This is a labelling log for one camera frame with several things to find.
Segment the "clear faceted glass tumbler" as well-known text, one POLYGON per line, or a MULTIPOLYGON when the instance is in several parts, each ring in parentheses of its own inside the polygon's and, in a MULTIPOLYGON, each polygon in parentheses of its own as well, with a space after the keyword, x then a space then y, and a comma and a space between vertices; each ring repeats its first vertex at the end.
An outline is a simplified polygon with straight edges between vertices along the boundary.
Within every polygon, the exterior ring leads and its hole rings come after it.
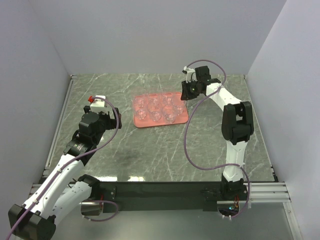
POLYGON ((172 91, 163 91, 161 93, 162 103, 164 106, 172 105, 172 98, 174 97, 174 93, 172 91))
POLYGON ((171 99, 171 103, 172 103, 173 108, 178 116, 184 112, 186 101, 181 100, 180 96, 173 97, 171 99))
POLYGON ((163 104, 161 101, 152 99, 147 104, 147 110, 149 113, 160 113, 163 109, 163 104))
POLYGON ((149 116, 153 122, 157 122, 162 118, 162 112, 160 110, 151 111, 149 116))
POLYGON ((176 120, 176 110, 172 105, 165 105, 162 109, 162 114, 166 124, 172 124, 176 120))
POLYGON ((137 120, 143 120, 147 116, 147 110, 144 107, 138 107, 134 110, 134 117, 137 120))
POLYGON ((145 108, 147 104, 147 97, 145 94, 135 95, 132 99, 134 108, 145 108))

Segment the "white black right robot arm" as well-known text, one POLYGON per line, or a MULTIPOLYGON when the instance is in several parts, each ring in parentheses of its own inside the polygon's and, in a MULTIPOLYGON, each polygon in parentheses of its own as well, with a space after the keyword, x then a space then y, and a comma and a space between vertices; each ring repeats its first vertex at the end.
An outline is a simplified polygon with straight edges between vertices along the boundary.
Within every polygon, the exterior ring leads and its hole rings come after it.
POLYGON ((220 196, 233 200, 241 194, 248 195, 244 186, 244 155, 254 133, 253 108, 249 101, 241 101, 232 95, 216 78, 212 78, 207 66, 195 69, 185 66, 186 79, 181 82, 182 101, 205 95, 222 110, 221 133, 226 141, 226 160, 220 182, 220 196))

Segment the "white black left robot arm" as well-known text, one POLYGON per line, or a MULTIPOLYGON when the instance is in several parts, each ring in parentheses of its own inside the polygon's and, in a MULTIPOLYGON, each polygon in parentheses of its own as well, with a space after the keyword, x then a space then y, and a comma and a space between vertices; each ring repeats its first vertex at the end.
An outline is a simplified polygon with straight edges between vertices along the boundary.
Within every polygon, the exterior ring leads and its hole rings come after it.
POLYGON ((101 207, 109 202, 103 197, 100 180, 87 174, 80 176, 67 192, 64 190, 100 149, 98 144, 105 131, 122 127, 118 108, 112 111, 114 118, 104 107, 84 107, 78 129, 51 174, 22 205, 14 204, 8 211, 8 239, 15 235, 22 240, 50 240, 61 220, 78 204, 93 202, 101 207))

